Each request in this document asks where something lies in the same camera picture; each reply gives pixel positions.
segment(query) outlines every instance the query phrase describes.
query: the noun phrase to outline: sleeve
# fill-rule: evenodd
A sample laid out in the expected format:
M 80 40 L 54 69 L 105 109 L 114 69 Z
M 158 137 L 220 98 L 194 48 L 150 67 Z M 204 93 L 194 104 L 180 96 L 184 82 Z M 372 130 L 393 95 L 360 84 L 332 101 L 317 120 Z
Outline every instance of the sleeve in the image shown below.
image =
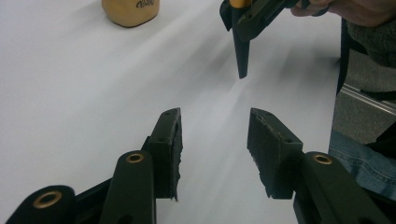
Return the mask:
M 350 36 L 362 44 L 376 63 L 396 68 L 396 20 L 375 28 L 347 23 Z

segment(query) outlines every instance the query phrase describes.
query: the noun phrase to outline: jeans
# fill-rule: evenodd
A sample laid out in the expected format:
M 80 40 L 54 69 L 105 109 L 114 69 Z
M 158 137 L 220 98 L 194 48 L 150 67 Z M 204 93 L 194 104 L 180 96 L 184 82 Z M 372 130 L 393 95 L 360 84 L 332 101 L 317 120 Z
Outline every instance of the jeans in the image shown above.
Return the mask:
M 361 187 L 396 201 L 396 160 L 335 131 L 329 155 L 338 159 Z

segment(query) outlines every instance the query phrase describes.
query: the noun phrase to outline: black plastic part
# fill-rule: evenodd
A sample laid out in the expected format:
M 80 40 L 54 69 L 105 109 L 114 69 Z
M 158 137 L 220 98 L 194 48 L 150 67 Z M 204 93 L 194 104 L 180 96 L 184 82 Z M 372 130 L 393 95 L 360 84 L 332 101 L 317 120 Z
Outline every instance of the black plastic part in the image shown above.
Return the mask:
M 151 155 L 143 150 L 123 154 L 99 223 L 156 223 L 155 206 Z
M 248 55 L 249 55 L 250 42 L 243 41 L 241 38 L 241 33 L 237 32 L 235 27 L 239 21 L 239 18 L 247 10 L 249 10 L 249 7 L 244 7 L 244 8 L 231 7 L 232 18 L 233 18 L 233 44 L 235 47 L 239 78 L 244 78 L 248 75 Z
M 273 114 L 251 108 L 247 148 L 256 162 L 268 197 L 291 199 L 303 143 Z
M 293 208 L 299 224 L 319 224 L 321 218 L 318 209 L 313 203 L 301 200 L 299 197 L 294 198 Z
M 231 5 L 229 0 L 224 0 L 221 3 L 219 13 L 225 28 L 227 31 L 230 31 L 231 28 L 233 28 L 233 16 L 231 13 Z
M 382 213 L 387 216 L 390 222 L 396 223 L 396 202 L 368 189 L 366 189 L 365 192 L 370 196 L 375 205 L 381 209 Z
M 7 224 L 68 224 L 76 219 L 76 198 L 67 186 L 49 186 L 28 196 Z
M 320 214 L 320 223 L 390 223 L 336 158 L 308 152 L 301 163 L 301 174 Z
M 177 200 L 182 148 L 180 108 L 174 108 L 161 114 L 145 147 L 153 159 L 156 198 Z
M 286 0 L 258 0 L 244 13 L 235 26 L 241 41 L 256 38 L 285 8 Z
M 102 214 L 111 179 L 90 188 L 77 198 L 78 216 L 76 224 L 97 224 Z

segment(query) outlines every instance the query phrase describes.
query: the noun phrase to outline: white tabletop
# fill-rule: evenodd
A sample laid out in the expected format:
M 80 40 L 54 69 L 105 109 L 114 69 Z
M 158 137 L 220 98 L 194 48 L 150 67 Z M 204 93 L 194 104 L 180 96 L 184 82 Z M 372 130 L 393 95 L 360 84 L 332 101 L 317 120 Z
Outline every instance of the white tabletop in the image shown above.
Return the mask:
M 327 152 L 341 21 L 284 10 L 251 41 L 240 80 L 220 4 L 162 0 L 154 20 L 125 29 L 99 0 L 2 1 L 0 222 L 38 189 L 107 180 L 180 107 L 179 202 L 157 200 L 158 223 L 296 223 L 292 201 L 266 197 L 249 110 L 274 113 L 305 152 Z

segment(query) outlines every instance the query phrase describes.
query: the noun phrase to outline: yellow handle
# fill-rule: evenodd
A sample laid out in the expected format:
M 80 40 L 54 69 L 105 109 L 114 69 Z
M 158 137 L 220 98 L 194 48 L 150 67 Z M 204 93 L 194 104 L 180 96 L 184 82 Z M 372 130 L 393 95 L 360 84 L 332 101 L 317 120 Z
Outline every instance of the yellow handle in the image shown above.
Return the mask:
M 251 5 L 251 0 L 230 0 L 230 5 L 233 8 L 248 7 Z

